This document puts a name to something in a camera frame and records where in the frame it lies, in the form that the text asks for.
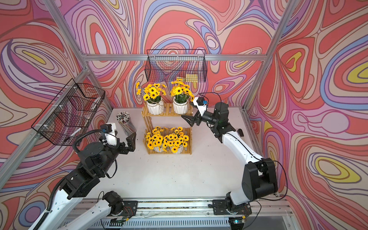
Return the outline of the wooden two-tier shelf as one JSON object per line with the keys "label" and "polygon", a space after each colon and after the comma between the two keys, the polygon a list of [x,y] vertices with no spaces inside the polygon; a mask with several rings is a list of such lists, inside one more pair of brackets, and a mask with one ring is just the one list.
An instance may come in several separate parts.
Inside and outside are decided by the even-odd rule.
{"label": "wooden two-tier shelf", "polygon": [[[147,105],[144,106],[143,111],[142,111],[142,117],[144,120],[144,124],[146,126],[145,129],[145,135],[148,131],[152,131],[156,126],[154,126],[152,124],[152,118],[154,117],[154,115],[151,115],[148,111]],[[168,135],[171,133],[171,129],[173,127],[165,127],[166,130],[164,131],[163,135]],[[192,134],[192,129],[190,127],[183,127],[184,128],[184,133],[187,134],[189,136],[189,143],[188,143],[188,147],[185,148],[185,150],[183,151],[183,153],[181,154],[192,154],[192,142],[193,142],[193,134]],[[148,154],[173,154],[170,150],[167,150],[166,152],[163,153],[155,153],[153,150],[148,149],[148,147],[146,146],[146,139],[144,137],[143,139],[143,143],[144,146],[148,152]]]}

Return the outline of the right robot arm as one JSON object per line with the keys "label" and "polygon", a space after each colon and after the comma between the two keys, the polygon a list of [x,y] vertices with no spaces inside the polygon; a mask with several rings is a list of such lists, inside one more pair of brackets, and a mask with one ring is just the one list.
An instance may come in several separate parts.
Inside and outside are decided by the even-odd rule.
{"label": "right robot arm", "polygon": [[214,111],[208,111],[208,102],[204,97],[195,97],[191,106],[197,108],[194,116],[183,115],[190,125],[206,123],[222,144],[227,146],[244,165],[242,182],[239,189],[226,194],[223,200],[213,200],[209,207],[215,215],[250,215],[250,202],[278,191],[278,180],[274,161],[263,158],[252,150],[230,124],[228,105],[216,103]]}

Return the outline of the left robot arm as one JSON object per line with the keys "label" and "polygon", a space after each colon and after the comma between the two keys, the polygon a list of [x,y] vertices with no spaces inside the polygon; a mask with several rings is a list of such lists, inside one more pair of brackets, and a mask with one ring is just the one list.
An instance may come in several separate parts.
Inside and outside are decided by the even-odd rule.
{"label": "left robot arm", "polygon": [[99,219],[121,216],[126,222],[137,213],[137,201],[124,201],[115,191],[104,193],[102,198],[88,211],[72,222],[61,226],[63,220],[100,182],[109,178],[111,166],[117,165],[117,157],[133,152],[136,148],[136,133],[120,142],[117,132],[107,133],[95,129],[80,135],[72,145],[80,162],[53,188],[46,209],[32,224],[32,230],[87,230]]}

